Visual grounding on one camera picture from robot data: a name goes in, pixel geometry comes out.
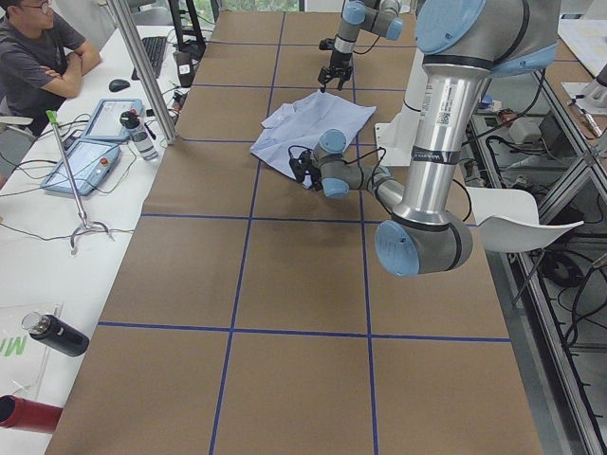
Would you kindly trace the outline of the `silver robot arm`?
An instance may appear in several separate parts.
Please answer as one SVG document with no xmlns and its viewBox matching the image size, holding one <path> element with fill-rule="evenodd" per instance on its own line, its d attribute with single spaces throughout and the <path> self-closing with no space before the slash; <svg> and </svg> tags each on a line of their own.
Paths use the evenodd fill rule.
<svg viewBox="0 0 607 455">
<path fill-rule="evenodd" d="M 337 89 L 351 80 L 354 73 L 354 55 L 363 55 L 373 49 L 379 38 L 397 41 L 405 27 L 400 17 L 400 1 L 344 1 L 340 14 L 340 25 L 333 38 L 319 43 L 319 50 L 330 51 L 328 66 L 323 66 L 318 76 L 320 91 L 337 80 Z M 364 30 L 377 38 L 364 51 L 357 51 L 359 33 Z"/>
<path fill-rule="evenodd" d="M 446 209 L 465 130 L 489 78 L 520 75 L 555 59 L 557 1 L 427 1 L 414 38 L 427 76 L 405 183 L 384 168 L 347 162 L 344 134 L 325 130 L 289 165 L 298 182 L 338 198 L 366 190 L 390 217 L 377 228 L 381 265 L 398 277 L 452 270 L 473 241 Z"/>
</svg>

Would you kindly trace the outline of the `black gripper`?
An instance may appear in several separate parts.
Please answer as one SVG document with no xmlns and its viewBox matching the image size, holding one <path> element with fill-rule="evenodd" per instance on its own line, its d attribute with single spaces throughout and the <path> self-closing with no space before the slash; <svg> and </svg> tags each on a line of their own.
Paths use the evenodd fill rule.
<svg viewBox="0 0 607 455">
<path fill-rule="evenodd" d="M 352 76 L 353 66 L 352 50 L 348 44 L 343 44 L 341 39 L 325 38 L 319 43 L 319 50 L 331 51 L 329 66 L 323 66 L 320 70 L 318 81 L 320 91 L 326 91 L 326 82 L 338 79 L 338 90 L 341 91 Z"/>
<path fill-rule="evenodd" d="M 300 148 L 303 151 L 298 156 L 292 153 L 292 146 L 288 148 L 289 167 L 297 183 L 304 184 L 307 188 L 316 188 L 317 168 L 312 163 L 313 152 L 303 146 Z"/>
</svg>

